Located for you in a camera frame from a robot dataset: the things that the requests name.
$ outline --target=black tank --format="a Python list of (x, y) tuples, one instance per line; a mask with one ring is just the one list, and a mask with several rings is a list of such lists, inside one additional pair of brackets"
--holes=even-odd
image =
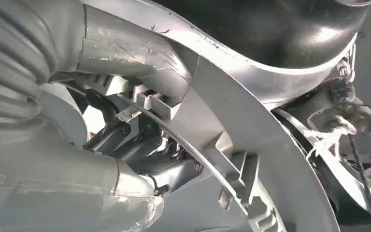
[(307, 68), (337, 56), (371, 0), (154, 0), (263, 64)]

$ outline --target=metal bracket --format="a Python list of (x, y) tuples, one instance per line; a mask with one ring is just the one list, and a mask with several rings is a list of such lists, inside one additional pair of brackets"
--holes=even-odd
[[(180, 109), (181, 103), (171, 107), (161, 100), (163, 98), (162, 94), (147, 94), (149, 90), (144, 85), (134, 86), (132, 100), (146, 110), (155, 111), (163, 120), (171, 121)], [(129, 106), (120, 112), (117, 118), (128, 123), (140, 114), (141, 111)]]
[(226, 132), (222, 132), (206, 145), (204, 154), (236, 191), (241, 204), (250, 205), (258, 177), (259, 157), (246, 151), (232, 153), (232, 141)]
[(261, 232), (284, 231), (278, 223), (274, 207), (267, 205), (260, 196), (254, 197), (248, 207), (248, 223), (252, 228), (258, 227)]
[(345, 77), (350, 83), (355, 80), (355, 57), (356, 44), (353, 44), (346, 56), (336, 65), (341, 77)]

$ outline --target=metal bolt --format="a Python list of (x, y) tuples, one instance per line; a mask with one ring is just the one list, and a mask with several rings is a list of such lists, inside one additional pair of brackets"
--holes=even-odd
[(129, 134), (130, 133), (130, 128), (126, 127), (126, 126), (123, 126), (120, 131), (123, 133), (123, 134)]
[(344, 59), (339, 61), (336, 68), (338, 69), (339, 75), (341, 75), (341, 77), (348, 77), (348, 75), (351, 71), (350, 64)]
[(161, 139), (161, 137), (157, 137), (157, 138), (155, 138), (155, 140), (154, 140), (154, 144), (155, 144), (155, 145), (160, 146), (161, 143), (162, 143), (162, 139)]
[(197, 172), (202, 172), (202, 170), (204, 169), (204, 166), (202, 165), (202, 164), (200, 164), (200, 163), (198, 163), (198, 162), (196, 162), (195, 164), (194, 164), (194, 170), (196, 170)]

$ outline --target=curved plastic shroud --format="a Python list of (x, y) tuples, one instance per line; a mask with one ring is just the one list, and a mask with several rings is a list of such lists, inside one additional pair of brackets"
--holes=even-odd
[(368, 12), (335, 0), (154, 1), (252, 60), (292, 69), (337, 56)]
[(173, 104), (189, 87), (152, 32), (78, 1), (0, 1), (0, 231), (137, 231), (161, 214), (162, 198), (125, 163), (67, 143), (39, 116), (38, 85), (75, 70), (139, 76)]

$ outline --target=scratched pipe surface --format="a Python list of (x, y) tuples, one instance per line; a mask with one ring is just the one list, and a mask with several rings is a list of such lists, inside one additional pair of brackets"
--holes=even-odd
[(169, 43), (161, 36), (126, 20), (86, 7), (86, 34), (78, 70), (136, 78), (169, 97), (182, 101), (191, 77)]

